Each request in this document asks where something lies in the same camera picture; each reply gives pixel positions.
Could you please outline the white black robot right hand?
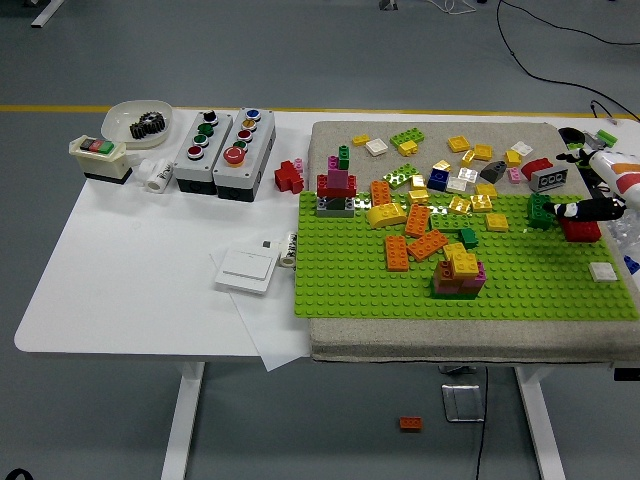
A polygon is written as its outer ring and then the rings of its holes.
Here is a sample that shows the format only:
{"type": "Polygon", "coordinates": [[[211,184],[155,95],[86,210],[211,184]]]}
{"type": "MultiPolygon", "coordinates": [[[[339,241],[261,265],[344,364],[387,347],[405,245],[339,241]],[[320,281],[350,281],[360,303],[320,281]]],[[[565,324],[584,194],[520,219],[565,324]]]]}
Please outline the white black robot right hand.
{"type": "Polygon", "coordinates": [[[543,209],[558,219],[577,222],[612,221],[631,208],[639,210],[639,158],[610,149],[586,152],[574,149],[559,154],[559,160],[587,163],[607,184],[615,197],[593,198],[572,203],[545,202],[543,209]]]}

